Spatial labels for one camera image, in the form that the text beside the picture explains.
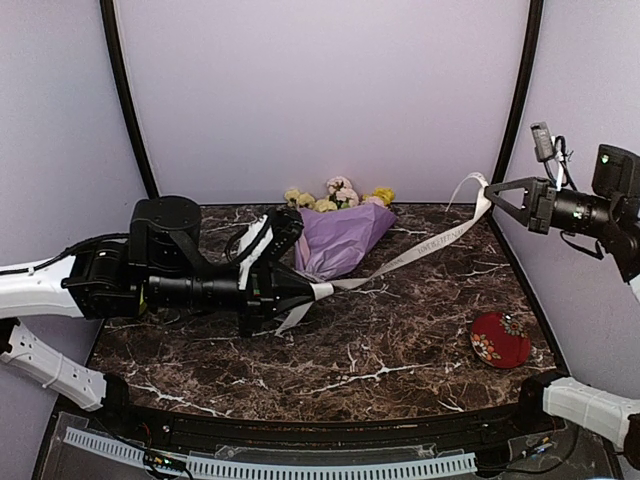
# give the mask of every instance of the white ribbon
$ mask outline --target white ribbon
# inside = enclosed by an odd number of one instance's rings
[[[447,210],[449,209],[454,198],[460,191],[460,187],[462,187],[462,185],[471,178],[473,178],[480,184],[480,187],[478,188],[478,195],[476,197],[476,208],[473,213],[473,218],[471,220],[467,220],[466,222],[464,222],[461,225],[458,225],[457,227],[453,227],[447,230],[446,232],[435,235],[425,240],[424,242],[419,243],[415,247],[410,248],[409,250],[397,256],[390,262],[387,262],[384,265],[382,265],[378,270],[376,270],[371,276],[367,278],[348,278],[345,280],[333,280],[332,282],[328,282],[328,283],[338,289],[353,290],[354,288],[358,288],[364,285],[365,283],[367,283],[368,281],[373,280],[376,277],[379,277],[380,275],[384,275],[385,273],[392,272],[393,270],[403,267],[404,265],[408,265],[409,263],[414,262],[419,258],[426,257],[427,255],[430,255],[433,252],[437,252],[438,250],[448,245],[451,245],[453,242],[458,240],[465,233],[467,233],[469,229],[473,227],[478,222],[478,220],[480,220],[480,218],[482,218],[482,216],[485,214],[487,210],[489,210],[489,207],[491,206],[491,202],[487,200],[487,198],[485,198],[484,196],[484,189],[485,187],[488,186],[488,183],[484,178],[484,175],[478,172],[474,172],[467,175],[465,179],[458,184],[458,186],[453,192],[453,195],[451,196],[451,200],[449,201]],[[295,327],[300,322],[300,320],[302,320],[302,318],[306,315],[307,311],[309,311],[309,308],[311,308],[312,304],[313,302],[309,302],[292,309],[291,312],[289,313],[289,316],[286,318],[286,320],[282,322],[282,325],[280,325],[280,327],[278,327],[278,330],[276,330],[276,335],[280,336],[282,335],[282,332],[284,332],[285,330]]]

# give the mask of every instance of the white arm casing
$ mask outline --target white arm casing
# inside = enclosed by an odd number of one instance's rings
[[[544,389],[543,410],[602,435],[622,449],[629,415],[640,413],[640,400],[618,397],[567,377]]]
[[[71,275],[75,257],[67,257],[42,270],[0,275],[0,318],[30,315],[82,317],[82,312],[62,280]],[[42,262],[3,267],[0,270],[30,268]]]
[[[10,352],[0,360],[26,371],[42,384],[68,397],[84,410],[102,407],[107,382],[100,372],[90,370],[43,343],[21,322],[13,327],[9,338]]]

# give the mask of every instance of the bouquet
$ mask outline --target bouquet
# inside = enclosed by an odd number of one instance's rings
[[[296,243],[296,269],[318,280],[351,272],[396,221],[388,209],[395,193],[378,187],[362,198],[345,177],[327,182],[328,195],[289,190],[284,197],[300,210],[304,231]]]

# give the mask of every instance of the flower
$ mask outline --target flower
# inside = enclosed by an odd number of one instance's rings
[[[300,196],[300,190],[298,190],[297,188],[287,190],[284,193],[284,199],[287,201],[287,205],[289,205],[290,207],[296,206],[296,200],[298,200],[299,196]]]
[[[304,208],[313,208],[316,206],[316,199],[310,193],[302,193],[298,197],[298,206]]]
[[[389,187],[378,187],[373,191],[373,195],[381,198],[385,207],[396,198],[396,194]]]
[[[316,202],[316,206],[314,210],[316,212],[324,213],[324,212],[330,212],[332,210],[337,210],[337,209],[338,209],[338,206],[334,202],[332,202],[328,198],[322,198]]]
[[[373,203],[374,205],[378,205],[383,208],[387,208],[384,206],[384,201],[380,197],[376,197],[374,195],[365,195],[364,202],[362,203]]]
[[[336,191],[341,188],[353,188],[351,182],[348,178],[345,177],[333,177],[332,179],[327,181],[327,188],[329,189],[329,193],[336,193]]]
[[[501,360],[502,357],[496,353],[496,350],[493,346],[493,342],[487,340],[487,336],[483,333],[482,335],[478,335],[474,333],[471,336],[471,344],[473,345],[473,349],[476,351],[480,358],[490,362],[491,360]]]
[[[500,320],[500,324],[504,327],[504,331],[509,335],[527,338],[527,332],[524,331],[522,324],[514,320],[511,315],[503,315]]]
[[[360,203],[358,201],[358,194],[352,188],[342,188],[336,192],[336,199],[344,202],[347,207],[355,207]]]

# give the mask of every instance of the white cable tray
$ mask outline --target white cable tray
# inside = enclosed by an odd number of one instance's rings
[[[112,438],[68,427],[64,443],[119,463],[144,468],[141,450]],[[412,462],[326,467],[265,465],[215,460],[197,455],[167,455],[186,461],[194,478],[201,480],[421,480],[477,471],[474,453]]]

